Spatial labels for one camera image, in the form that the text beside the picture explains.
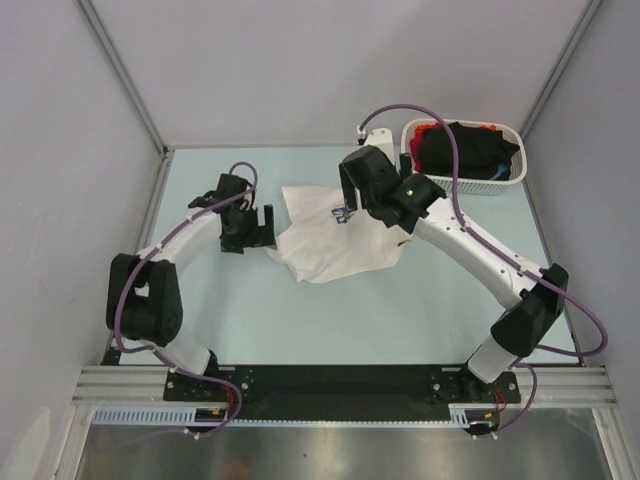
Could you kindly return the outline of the white daisy print t-shirt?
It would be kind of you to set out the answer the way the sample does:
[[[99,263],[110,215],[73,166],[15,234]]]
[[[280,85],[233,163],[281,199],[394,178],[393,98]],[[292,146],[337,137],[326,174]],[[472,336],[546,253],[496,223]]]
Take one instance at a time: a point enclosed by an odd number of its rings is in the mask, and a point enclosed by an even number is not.
[[[282,189],[291,224],[268,255],[296,282],[322,284],[395,266],[412,236],[388,228],[365,210],[345,206],[342,190],[322,186]]]

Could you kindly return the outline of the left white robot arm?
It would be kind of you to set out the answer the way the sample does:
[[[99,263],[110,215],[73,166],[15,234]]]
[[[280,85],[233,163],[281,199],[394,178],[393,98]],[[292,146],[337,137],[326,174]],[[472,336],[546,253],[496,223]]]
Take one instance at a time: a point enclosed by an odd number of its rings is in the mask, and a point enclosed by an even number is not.
[[[220,390],[219,364],[183,325],[180,277],[215,244],[232,254],[276,247],[274,207],[255,205],[256,186],[231,171],[221,174],[163,238],[135,254],[120,253],[110,264],[106,325],[118,350],[153,354],[187,376],[187,389],[202,400]]]

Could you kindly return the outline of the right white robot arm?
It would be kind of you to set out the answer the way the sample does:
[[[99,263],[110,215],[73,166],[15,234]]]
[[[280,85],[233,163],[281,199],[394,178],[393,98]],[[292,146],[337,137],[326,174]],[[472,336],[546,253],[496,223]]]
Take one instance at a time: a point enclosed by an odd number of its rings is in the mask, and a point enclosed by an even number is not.
[[[540,344],[565,306],[568,272],[558,264],[544,269],[518,263],[514,252],[495,238],[473,237],[477,227],[460,222],[446,192],[428,177],[403,177],[376,146],[363,146],[339,165],[345,204],[365,209],[386,227],[398,226],[446,253],[480,281],[503,307],[488,338],[466,361],[463,393],[484,401],[497,389],[497,379]]]

